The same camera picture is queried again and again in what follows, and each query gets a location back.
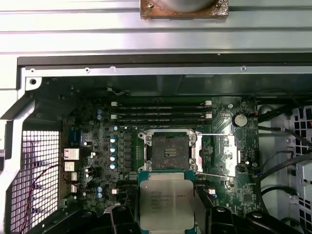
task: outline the wire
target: wire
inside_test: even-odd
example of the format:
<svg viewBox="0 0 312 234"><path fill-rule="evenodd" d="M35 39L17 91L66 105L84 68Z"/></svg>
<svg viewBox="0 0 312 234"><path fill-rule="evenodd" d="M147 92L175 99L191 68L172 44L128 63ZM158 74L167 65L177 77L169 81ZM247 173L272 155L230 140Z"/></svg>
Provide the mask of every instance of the wire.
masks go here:
<svg viewBox="0 0 312 234"><path fill-rule="evenodd" d="M304 225L302 225L297 219L290 218L290 217L286 217L286 218L281 219L281 222L283 222L283 223L286 223L288 221L294 222L298 226L300 226L304 234L310 234L310 232L306 229L306 227Z"/></svg>
<svg viewBox="0 0 312 234"><path fill-rule="evenodd" d="M247 100L249 100L250 98L255 98L256 96L260 95L260 94L264 94L264 93L271 93L271 92L283 92L285 93L291 100L293 100L294 104L296 104L298 107L303 107L302 103L299 102L292 94L290 94L287 90L284 89L268 89L268 90L263 90L257 93L254 93L251 97L249 97Z"/></svg>
<svg viewBox="0 0 312 234"><path fill-rule="evenodd" d="M288 166L291 166L293 164L297 164L299 162L303 162L303 161L309 161L312 160L312 154L307 154L307 155L303 155L303 156L298 156L292 159L289 159L285 162L282 162L280 164L277 164L276 166L270 168L269 170L267 170L266 172L264 172L262 174L262 176L259 176L257 179L258 180L264 180L266 177L274 174L275 172L278 172L279 170L286 168Z"/></svg>
<svg viewBox="0 0 312 234"><path fill-rule="evenodd" d="M259 179L255 180L255 194L259 198L260 206L261 206L263 212L269 214L269 211L268 211L267 207L265 206L265 203L264 203L263 198L262 198L261 180L259 180Z"/></svg>
<svg viewBox="0 0 312 234"><path fill-rule="evenodd" d="M61 168L63 169L63 171L64 171L64 167L63 167L62 165L60 165L60 164L56 164L56 165L50 166L50 167L48 167L47 169L43 170L43 171L41 172L41 174L40 174L39 176L37 176L36 179L34 180L34 182L31 184L31 186L30 186L30 188L29 188L29 191L28 191L27 201L26 201L26 209L25 209L24 220L23 220L23 223L22 223L22 225L21 225L21 227L20 227L20 232L19 232L20 234L23 233L23 231L25 230L26 225L27 225L31 193L32 193L32 191L33 191L33 189L34 189L34 185L35 185L36 181L37 181L40 177L42 177L48 170L50 170L50 169L52 169L52 168L55 168L55 167L61 167ZM65 179L64 176L65 176L65 173L63 172L63 174L62 174L62 179L64 179L64 180L65 180L67 183L69 183L69 184L72 184L72 185L74 185L74 186L76 186L76 187L78 187L78 188L81 188L79 185L76 185L76 184L74 184L74 183L68 181L67 179Z"/></svg>
<svg viewBox="0 0 312 234"><path fill-rule="evenodd" d="M269 187L263 191L261 191L261 195L263 196L264 194L273 191L273 190L283 190L284 192L286 192L289 195L292 196L297 196L297 191L296 189L293 189L291 187L288 186L283 186L283 185L278 185L278 186L273 186L273 187Z"/></svg>
<svg viewBox="0 0 312 234"><path fill-rule="evenodd" d="M282 150L282 151L277 151L275 154L273 154L272 156L270 156L267 160L265 160L265 162L262 165L262 171L264 171L265 166L268 164L268 162L274 158L276 155L278 154L291 154L291 158L293 158L294 156L294 152L291 150Z"/></svg>
<svg viewBox="0 0 312 234"><path fill-rule="evenodd" d="M264 130L264 131L272 131L272 132L282 132L281 128L268 128L268 127L262 127L259 126L259 130ZM297 133L294 133L292 130L289 130L287 128L284 129L285 132L290 133L291 135L293 135L296 139L298 139L299 141L301 141L303 144L309 146L312 149L312 143L308 140L306 140L305 138L303 138L302 136L300 136Z"/></svg>
<svg viewBox="0 0 312 234"><path fill-rule="evenodd" d="M261 181L264 180L266 177L274 174L275 172L278 172L279 170L281 170L283 168L286 168L286 167L293 165L293 164L297 164L299 162L308 161L308 160L312 160L312 154L307 154L307 155L303 155L303 156L299 156L299 157L289 159L285 162L282 162L282 163L270 168L268 171L266 171L264 174L262 174L262 176L259 176L255 180L255 183L256 183L255 192L256 192L257 197L259 198L260 205L261 205L263 212L265 212L267 214L269 213L267 207L265 206L263 198L262 198Z"/></svg>

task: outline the chip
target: chip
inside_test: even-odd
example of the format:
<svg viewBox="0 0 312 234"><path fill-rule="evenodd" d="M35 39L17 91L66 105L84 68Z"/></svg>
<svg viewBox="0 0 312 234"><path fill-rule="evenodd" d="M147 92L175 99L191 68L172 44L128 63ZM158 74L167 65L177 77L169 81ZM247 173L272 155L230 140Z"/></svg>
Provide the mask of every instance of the chip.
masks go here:
<svg viewBox="0 0 312 234"><path fill-rule="evenodd" d="M152 140L152 167L154 170L189 168L188 136L155 136Z"/></svg>
<svg viewBox="0 0 312 234"><path fill-rule="evenodd" d="M252 202L253 196L251 194L244 194L243 199L244 199L244 202Z"/></svg>
<svg viewBox="0 0 312 234"><path fill-rule="evenodd" d="M140 184L141 229L179 230L179 233L184 233L181 230L193 228L193 183L183 179L159 179L145 180Z"/></svg>

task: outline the black cable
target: black cable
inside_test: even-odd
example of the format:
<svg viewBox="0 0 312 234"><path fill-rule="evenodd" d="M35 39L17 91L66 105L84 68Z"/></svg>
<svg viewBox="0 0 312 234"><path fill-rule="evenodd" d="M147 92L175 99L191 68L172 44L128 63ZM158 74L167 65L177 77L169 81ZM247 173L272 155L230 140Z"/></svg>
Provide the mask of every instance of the black cable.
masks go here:
<svg viewBox="0 0 312 234"><path fill-rule="evenodd" d="M307 155L303 155L303 156L298 156L292 159L289 159L285 162L282 162L280 164L277 164L276 166L270 168L269 170L267 170L266 172L264 172L262 174L262 176L258 177L258 180L264 180L266 177L274 174L275 172L278 172L279 170L286 168L288 166L291 166L293 164L297 164L299 162L303 162L303 161L309 161L312 160L312 154L307 154Z"/></svg>
<svg viewBox="0 0 312 234"><path fill-rule="evenodd" d="M270 156L267 160L265 160L265 162L262 164L262 171L264 171L265 166L268 164L268 162L274 158L276 155L278 154L291 154L291 158L293 158L294 156L294 152L291 150L282 150L282 151L277 151L275 154L273 154L272 156Z"/></svg>
<svg viewBox="0 0 312 234"><path fill-rule="evenodd" d="M281 219L281 222L283 222L283 223L286 223L288 221L294 222L298 226L300 226L304 234L310 234L310 232L306 229L306 227L304 225L302 225L297 219L290 218L290 217L285 217L285 218Z"/></svg>
<svg viewBox="0 0 312 234"><path fill-rule="evenodd" d="M312 154L307 154L307 155L303 155L303 156L299 156L299 157L295 157L295 158L292 158L292 159L289 159L285 162L282 162L272 168L270 168L268 171L266 171L262 176L259 176L258 178L255 179L255 193L256 193L256 196L259 198L259 201L260 201L260 205L261 205L261 208L263 210L263 212L265 213L269 213L267 207L265 206L265 203L263 201L263 198L262 198L262 194L261 194L261 181L264 180L266 177L274 174L275 172L278 172L279 170L283 169L283 168L286 168L290 165L293 165L293 164L297 164L299 162L303 162L303 161L308 161L308 160L312 160Z"/></svg>
<svg viewBox="0 0 312 234"><path fill-rule="evenodd" d="M283 92L285 93L293 102L296 104L298 107L304 107L301 102L299 102L292 94L290 94L287 90L284 89L268 89L268 90L263 90L257 93L254 93L251 97L249 97L247 100L250 98L255 98L256 96L264 93L271 93L271 92Z"/></svg>
<svg viewBox="0 0 312 234"><path fill-rule="evenodd" d="M261 191L261 195L263 196L264 194L266 194L266 193L268 193L270 191L273 191L273 190L282 190L282 191L286 192L287 194L289 194L291 196L297 196L296 189L293 189L293 188L288 187L288 186L283 186L283 185L269 187L269 188Z"/></svg>
<svg viewBox="0 0 312 234"><path fill-rule="evenodd" d="M267 112L263 115L259 115L258 123L262 123L262 122L268 121L270 119L276 118L276 117L280 116L281 114L284 114L284 113L287 113L287 112L293 110L294 108L296 108L296 105L290 104L290 105L281 106L281 107L279 107L273 111Z"/></svg>
<svg viewBox="0 0 312 234"><path fill-rule="evenodd" d="M268 128L268 127L262 127L262 126L259 126L259 130L272 131L272 132L282 132L281 128ZM286 129L286 128L284 130L285 130L285 132L290 133L296 139L300 140L303 144L309 146L312 149L312 143L310 141L306 140L305 138L303 138L302 136L298 135L297 133L294 133L292 130L289 130L289 129Z"/></svg>
<svg viewBox="0 0 312 234"><path fill-rule="evenodd" d="M262 208L262 211L269 215L269 211L268 211L267 207L265 206L265 203L263 201L263 197L261 194L261 180L259 180L259 179L255 180L255 194L259 198L259 202L260 202L260 206Z"/></svg>

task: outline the green circuit board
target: green circuit board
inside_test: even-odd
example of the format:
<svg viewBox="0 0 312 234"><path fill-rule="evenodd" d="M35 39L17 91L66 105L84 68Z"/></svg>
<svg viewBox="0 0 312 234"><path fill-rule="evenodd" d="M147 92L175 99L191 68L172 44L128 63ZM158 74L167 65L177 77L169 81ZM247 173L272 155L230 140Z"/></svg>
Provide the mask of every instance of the green circuit board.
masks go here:
<svg viewBox="0 0 312 234"><path fill-rule="evenodd" d="M248 118L243 127L233 124L238 114ZM217 175L195 176L199 182L209 181L203 184L207 192L214 193L213 203L241 216L256 210L259 202L254 178L260 172L256 114L255 100L241 97L120 96L83 100L72 113L75 122L64 124L68 148L92 142L88 147L97 152L95 157L82 159L79 182L88 189L84 195L78 192L77 200L84 209L98 214L111 205L122 204L127 188L138 186L137 175L146 161L146 145L140 133L150 129L190 129L201 134L202 171ZM184 132L172 131L155 133L153 137L179 141L184 136ZM113 170L111 156L116 156ZM92 181L85 177L89 167L97 172ZM97 197L97 187L103 189L101 198Z"/></svg>

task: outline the metal frame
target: metal frame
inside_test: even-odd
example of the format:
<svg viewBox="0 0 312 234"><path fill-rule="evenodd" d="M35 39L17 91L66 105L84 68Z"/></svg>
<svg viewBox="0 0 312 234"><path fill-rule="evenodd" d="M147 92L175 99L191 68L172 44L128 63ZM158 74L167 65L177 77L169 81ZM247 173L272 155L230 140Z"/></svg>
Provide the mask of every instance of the metal frame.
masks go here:
<svg viewBox="0 0 312 234"><path fill-rule="evenodd" d="M0 19L9 23L0 24L0 54L311 52L311 5L232 0L229 17L219 22L143 21L139 0L4 2Z"/></svg>

